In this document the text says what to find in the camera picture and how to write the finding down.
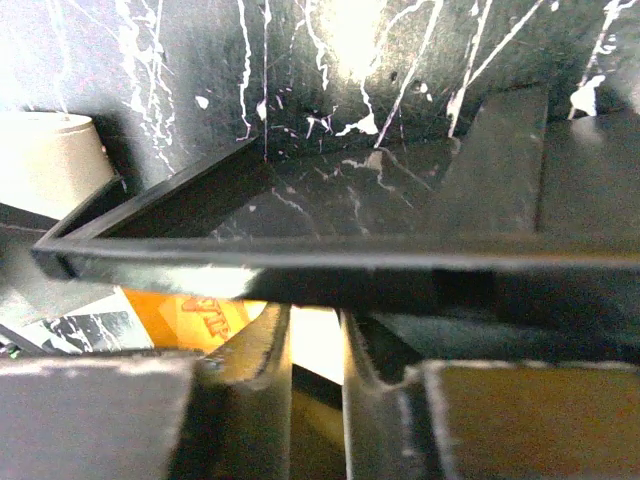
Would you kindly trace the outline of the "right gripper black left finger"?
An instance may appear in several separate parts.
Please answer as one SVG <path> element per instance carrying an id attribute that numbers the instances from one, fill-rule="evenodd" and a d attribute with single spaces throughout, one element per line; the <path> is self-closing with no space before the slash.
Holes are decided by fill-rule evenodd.
<path id="1" fill-rule="evenodd" d="M 210 355 L 1 363 L 5 479 L 285 479 L 290 310 L 268 304 Z"/>

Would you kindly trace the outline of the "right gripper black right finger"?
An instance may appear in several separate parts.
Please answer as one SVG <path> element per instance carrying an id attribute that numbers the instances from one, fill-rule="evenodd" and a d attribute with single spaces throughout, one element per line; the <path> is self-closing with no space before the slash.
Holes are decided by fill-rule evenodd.
<path id="1" fill-rule="evenodd" d="M 639 369 L 428 359 L 342 312 L 351 479 L 635 479 Z"/>

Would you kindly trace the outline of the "black plastic card box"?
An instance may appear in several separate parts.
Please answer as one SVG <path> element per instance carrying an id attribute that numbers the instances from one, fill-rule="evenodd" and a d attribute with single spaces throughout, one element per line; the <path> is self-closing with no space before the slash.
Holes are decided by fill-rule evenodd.
<path id="1" fill-rule="evenodd" d="M 265 162 L 251 139 L 111 182 L 33 248 L 49 276 L 353 314 L 426 358 L 639 359 L 639 116 L 488 96 L 461 141 Z"/>

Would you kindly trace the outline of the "beige leather card holder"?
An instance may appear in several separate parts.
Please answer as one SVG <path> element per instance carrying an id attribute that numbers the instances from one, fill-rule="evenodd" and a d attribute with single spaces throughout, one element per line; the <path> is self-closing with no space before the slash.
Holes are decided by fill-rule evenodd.
<path id="1" fill-rule="evenodd" d="M 1 202 L 60 220 L 116 176 L 93 120 L 1 114 Z"/>

